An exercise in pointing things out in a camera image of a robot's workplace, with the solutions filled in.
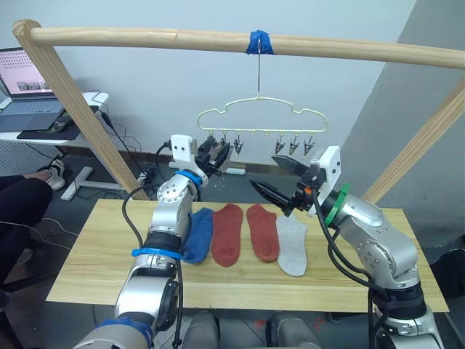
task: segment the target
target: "white desk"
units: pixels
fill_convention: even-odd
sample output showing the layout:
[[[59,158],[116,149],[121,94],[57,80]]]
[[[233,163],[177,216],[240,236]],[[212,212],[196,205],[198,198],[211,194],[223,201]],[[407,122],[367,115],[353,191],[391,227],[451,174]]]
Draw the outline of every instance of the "white desk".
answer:
[[[85,92],[82,94],[88,105],[101,106],[108,99],[108,93],[104,92]],[[4,109],[11,103],[12,99],[8,97],[2,103],[0,103],[0,110]],[[10,142],[22,142],[22,143],[35,143],[35,144],[47,144],[47,145],[67,145],[70,140],[18,140],[17,136],[21,132],[0,132],[0,140],[7,140]]]
[[[108,93],[104,92],[85,92],[82,94],[88,105],[97,105],[100,107],[108,99]],[[0,110],[5,108],[10,102],[11,98],[7,98],[2,103],[0,103]],[[20,143],[35,143],[43,145],[74,145],[74,140],[18,140],[17,136],[21,132],[0,132],[0,140],[5,140],[9,142],[20,142]],[[78,135],[79,145],[86,144],[90,145],[85,141],[85,138],[82,134]],[[99,188],[99,189],[108,189],[108,190],[124,190],[118,182],[117,183],[104,183],[104,182],[93,182],[87,180],[87,177],[92,173],[91,167],[84,167],[75,177],[74,181],[68,186],[65,192],[61,195],[62,200],[71,200],[73,196],[78,192],[80,187],[88,188]]]

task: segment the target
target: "wooden pole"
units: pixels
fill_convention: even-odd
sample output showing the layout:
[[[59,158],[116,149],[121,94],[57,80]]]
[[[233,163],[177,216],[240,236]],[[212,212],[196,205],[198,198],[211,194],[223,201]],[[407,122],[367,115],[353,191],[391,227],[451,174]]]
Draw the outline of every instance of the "wooden pole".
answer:
[[[432,117],[366,191],[363,198],[373,203],[378,202],[464,112],[465,78],[462,78]]]
[[[40,28],[34,42],[48,46],[115,46],[244,53],[249,33],[152,28]],[[277,55],[377,60],[465,69],[465,52],[378,41],[271,35]]]
[[[40,24],[33,20],[20,20],[13,25],[13,33],[111,174],[126,191],[138,188],[139,183],[92,113],[57,52],[52,46],[36,45],[31,38],[33,28],[40,28]],[[134,198],[148,200],[142,191]]]

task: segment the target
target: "clothes hanger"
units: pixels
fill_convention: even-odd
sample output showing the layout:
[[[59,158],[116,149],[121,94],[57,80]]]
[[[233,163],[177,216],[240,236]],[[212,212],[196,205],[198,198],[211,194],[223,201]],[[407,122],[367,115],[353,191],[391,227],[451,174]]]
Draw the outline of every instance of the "clothes hanger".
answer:
[[[199,129],[203,129],[203,130],[206,130],[206,131],[209,131],[210,134],[213,134],[214,131],[220,131],[220,132],[228,132],[228,131],[231,131],[231,132],[250,132],[252,135],[254,135],[256,132],[264,132],[265,135],[269,135],[271,132],[279,132],[280,134],[283,134],[285,132],[290,132],[290,133],[294,133],[294,134],[299,134],[299,133],[303,133],[303,132],[308,132],[310,134],[312,133],[318,133],[318,132],[324,132],[326,131],[326,129],[328,128],[328,119],[326,118],[326,116],[321,113],[320,111],[314,111],[313,109],[309,109],[309,108],[304,108],[300,111],[296,110],[294,108],[294,104],[292,104],[291,102],[287,101],[287,100],[281,100],[281,99],[278,99],[278,98],[271,98],[271,97],[263,97],[260,95],[260,39],[259,39],[259,43],[258,43],[258,56],[259,56],[259,66],[258,66],[258,87],[257,87],[257,96],[256,97],[252,97],[252,98],[243,98],[241,100],[233,100],[232,102],[229,102],[225,105],[225,109],[223,111],[220,111],[216,108],[212,108],[212,109],[207,109],[206,111],[202,111],[200,114],[198,114],[197,116],[197,126]],[[208,113],[212,113],[212,112],[215,112],[219,115],[222,115],[222,114],[226,114],[228,112],[228,108],[231,106],[231,105],[234,105],[234,104],[238,104],[238,103],[247,103],[247,102],[254,102],[254,101],[263,101],[263,100],[268,100],[268,101],[271,101],[271,102],[275,102],[275,103],[281,103],[281,104],[285,104],[285,105],[288,105],[289,108],[291,109],[291,112],[292,113],[295,113],[295,114],[303,114],[303,113],[311,113],[311,114],[315,114],[316,116],[319,116],[321,117],[324,122],[325,122],[325,127],[322,128],[322,129],[241,129],[241,128],[218,128],[218,127],[204,127],[201,125],[201,119],[204,115],[208,114]]]

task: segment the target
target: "laptop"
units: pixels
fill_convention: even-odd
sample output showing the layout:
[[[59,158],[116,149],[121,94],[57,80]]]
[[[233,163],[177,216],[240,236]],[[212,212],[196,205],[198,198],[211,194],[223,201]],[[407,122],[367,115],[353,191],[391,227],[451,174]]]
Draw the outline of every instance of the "laptop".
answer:
[[[0,49],[0,81],[12,99],[0,111],[0,132],[48,129],[65,110],[20,47]]]

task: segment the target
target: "desk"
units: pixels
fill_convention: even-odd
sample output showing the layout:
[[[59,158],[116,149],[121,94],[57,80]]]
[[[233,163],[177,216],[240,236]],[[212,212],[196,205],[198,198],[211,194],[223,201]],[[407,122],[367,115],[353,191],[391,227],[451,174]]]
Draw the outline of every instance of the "desk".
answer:
[[[137,247],[137,240],[121,214],[121,202],[100,199],[96,203],[48,295],[48,301],[115,304],[134,260],[131,250]],[[128,214],[143,235],[156,204],[156,201],[138,200],[128,203]],[[201,207],[217,211],[224,205],[194,203],[193,211]],[[245,215],[251,204],[239,206],[244,211],[239,261],[223,268],[209,253],[201,265],[183,263],[186,308],[366,312],[366,288],[340,274],[331,264],[326,254],[326,240],[315,218],[294,210],[297,218],[308,224],[307,272],[294,278],[286,275],[276,262],[265,263],[255,256]],[[270,212],[281,214],[276,206],[263,206]],[[385,212],[390,222],[415,242],[427,303],[434,312],[448,311],[403,211],[385,209]],[[341,238],[337,244],[351,262],[360,265],[347,242]]]
[[[82,94],[82,96],[84,97],[88,105],[97,105],[99,107],[108,99],[108,93],[103,92],[85,92]],[[11,101],[12,99],[8,97],[6,100],[0,103],[0,110],[4,109],[7,105],[9,105]],[[72,142],[70,140],[18,140],[17,136],[19,136],[20,133],[21,132],[0,132],[0,140],[47,145],[68,145],[68,143]]]
[[[84,92],[82,94],[88,105],[101,106],[108,99],[108,93],[104,92]],[[11,98],[7,98],[0,103],[0,110],[5,108],[10,102]],[[32,144],[43,144],[43,145],[77,145],[89,146],[82,134],[79,134],[76,140],[18,140],[17,136],[21,132],[0,132],[0,140],[6,140],[9,142],[21,142],[21,143],[32,143]],[[87,177],[92,173],[93,168],[84,167],[75,177],[74,181],[68,186],[65,192],[61,195],[62,200],[69,201],[78,192],[80,187],[99,188],[107,190],[122,190],[125,191],[118,183],[104,183],[94,182],[87,180]]]

